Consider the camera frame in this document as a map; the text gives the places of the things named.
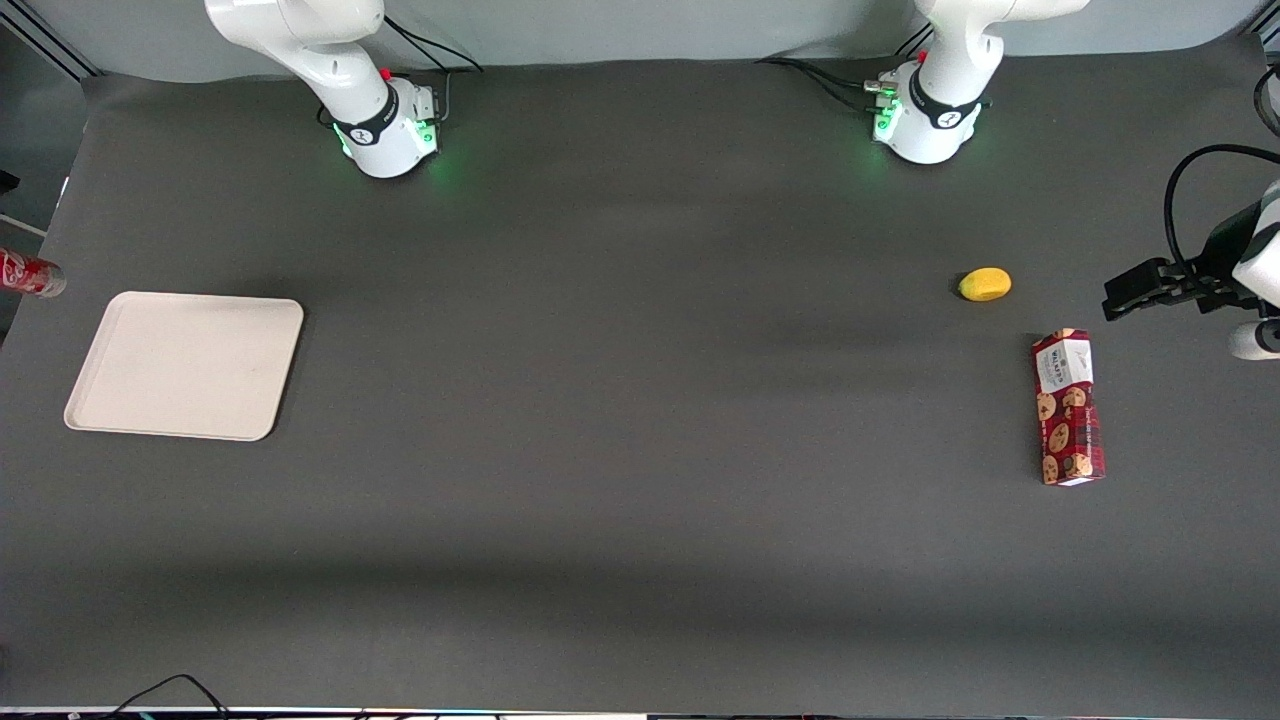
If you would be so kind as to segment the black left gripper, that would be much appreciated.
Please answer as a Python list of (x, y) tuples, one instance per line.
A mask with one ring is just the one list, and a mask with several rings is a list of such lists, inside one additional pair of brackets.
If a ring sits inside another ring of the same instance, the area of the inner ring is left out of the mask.
[(1167, 202), (1165, 229), (1172, 261), (1151, 258), (1126, 272), (1126, 281), (1106, 282), (1105, 320), (1116, 322), (1135, 310), (1190, 301), (1202, 314), (1224, 307), (1262, 314), (1265, 301), (1233, 275), (1252, 242), (1261, 213), (1262, 202), (1257, 200), (1229, 217), (1211, 231), (1201, 254), (1187, 259), (1178, 243), (1172, 205)]

